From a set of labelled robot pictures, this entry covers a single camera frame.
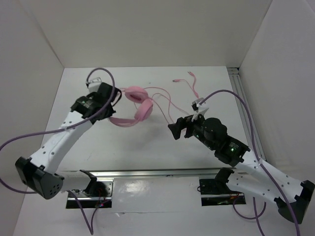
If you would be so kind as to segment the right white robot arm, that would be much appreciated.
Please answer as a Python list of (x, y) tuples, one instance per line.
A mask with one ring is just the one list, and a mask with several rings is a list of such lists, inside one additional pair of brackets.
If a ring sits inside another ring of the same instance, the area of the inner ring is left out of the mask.
[(192, 116), (188, 116), (178, 118), (168, 128), (176, 140), (185, 130), (185, 138), (194, 136), (213, 151), (219, 161), (253, 177), (246, 179), (233, 170), (223, 168), (216, 176), (217, 191), (238, 191), (264, 198), (275, 204), (278, 213), (286, 220), (298, 224), (303, 222), (315, 190), (314, 183), (294, 179), (265, 160), (258, 160), (246, 144), (228, 135), (227, 127), (218, 118), (199, 115), (193, 120)]

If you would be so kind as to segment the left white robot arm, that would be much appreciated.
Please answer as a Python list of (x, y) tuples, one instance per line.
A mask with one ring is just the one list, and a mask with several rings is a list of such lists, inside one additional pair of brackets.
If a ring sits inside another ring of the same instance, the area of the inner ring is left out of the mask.
[(98, 188), (103, 188), (104, 185), (88, 171), (58, 172), (57, 169), (73, 145), (96, 121), (115, 113), (112, 103), (121, 96), (120, 89), (100, 83), (97, 89), (76, 99), (60, 126), (61, 131), (29, 158), (20, 157), (16, 161), (22, 182), (47, 200), (59, 192), (74, 190), (92, 196)]

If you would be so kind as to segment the pink headphones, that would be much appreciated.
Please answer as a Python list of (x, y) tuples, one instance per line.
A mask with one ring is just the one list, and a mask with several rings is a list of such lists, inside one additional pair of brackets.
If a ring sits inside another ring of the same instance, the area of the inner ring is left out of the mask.
[(134, 104), (139, 104), (134, 118), (113, 118), (110, 117), (109, 121), (119, 127), (131, 127), (139, 122), (146, 120), (153, 111), (153, 103), (148, 93), (141, 87), (131, 86), (123, 89), (125, 97), (132, 101)]

